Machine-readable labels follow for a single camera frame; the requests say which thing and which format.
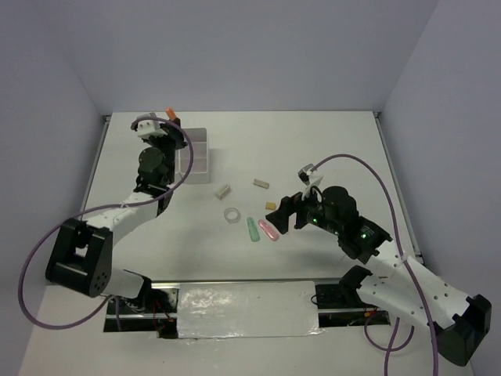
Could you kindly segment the pink highlighter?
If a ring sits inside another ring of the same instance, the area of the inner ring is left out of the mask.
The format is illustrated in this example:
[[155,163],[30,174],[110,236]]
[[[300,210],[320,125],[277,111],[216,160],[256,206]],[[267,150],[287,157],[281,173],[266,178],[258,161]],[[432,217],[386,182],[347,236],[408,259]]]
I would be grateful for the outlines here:
[[259,219],[258,225],[270,240],[277,241],[279,239],[279,234],[265,220]]

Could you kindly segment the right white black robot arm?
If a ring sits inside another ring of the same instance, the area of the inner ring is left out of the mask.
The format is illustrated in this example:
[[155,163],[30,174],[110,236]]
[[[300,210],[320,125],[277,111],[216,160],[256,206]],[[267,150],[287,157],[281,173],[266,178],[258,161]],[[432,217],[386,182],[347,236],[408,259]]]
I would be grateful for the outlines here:
[[313,225],[337,237],[341,250],[356,262],[341,278],[341,300],[377,306],[416,327],[434,331],[438,353],[464,367],[490,330],[492,304],[469,296],[399,251],[383,228],[357,210],[355,199],[340,186],[320,195],[284,197],[266,218],[281,233]]

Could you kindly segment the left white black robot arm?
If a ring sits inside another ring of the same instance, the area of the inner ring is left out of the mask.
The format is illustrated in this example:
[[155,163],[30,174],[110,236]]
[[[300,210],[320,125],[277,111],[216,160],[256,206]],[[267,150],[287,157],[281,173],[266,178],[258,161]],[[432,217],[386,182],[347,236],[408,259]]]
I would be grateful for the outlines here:
[[175,112],[167,109],[166,115],[168,119],[162,121],[147,114],[132,124],[132,130],[148,146],[139,155],[134,190],[117,207],[62,224],[45,270],[47,281],[90,298],[115,295],[137,313],[147,311],[158,298],[149,277],[113,266],[113,249],[170,204],[175,155],[189,142]]

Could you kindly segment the beige eraser block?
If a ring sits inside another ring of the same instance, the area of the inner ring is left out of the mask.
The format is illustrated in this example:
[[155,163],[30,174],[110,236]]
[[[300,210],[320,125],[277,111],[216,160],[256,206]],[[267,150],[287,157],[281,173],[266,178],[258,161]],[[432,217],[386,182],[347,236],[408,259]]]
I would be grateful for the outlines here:
[[269,183],[267,183],[266,181],[260,180],[260,179],[254,179],[253,184],[255,186],[258,186],[258,187],[261,187],[261,188],[264,188],[264,189],[268,189],[269,188]]

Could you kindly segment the orange capped glue stick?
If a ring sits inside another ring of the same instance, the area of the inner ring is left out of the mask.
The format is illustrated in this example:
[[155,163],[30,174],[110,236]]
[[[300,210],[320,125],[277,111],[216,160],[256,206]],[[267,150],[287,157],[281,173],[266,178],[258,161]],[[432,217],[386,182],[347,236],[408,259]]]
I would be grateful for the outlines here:
[[169,118],[169,119],[171,119],[171,120],[172,120],[172,119],[177,118],[176,113],[175,113],[175,112],[173,111],[173,109],[172,109],[172,108],[170,108],[170,107],[167,107],[167,108],[165,109],[165,113],[166,113],[166,115],[168,116],[168,118]]

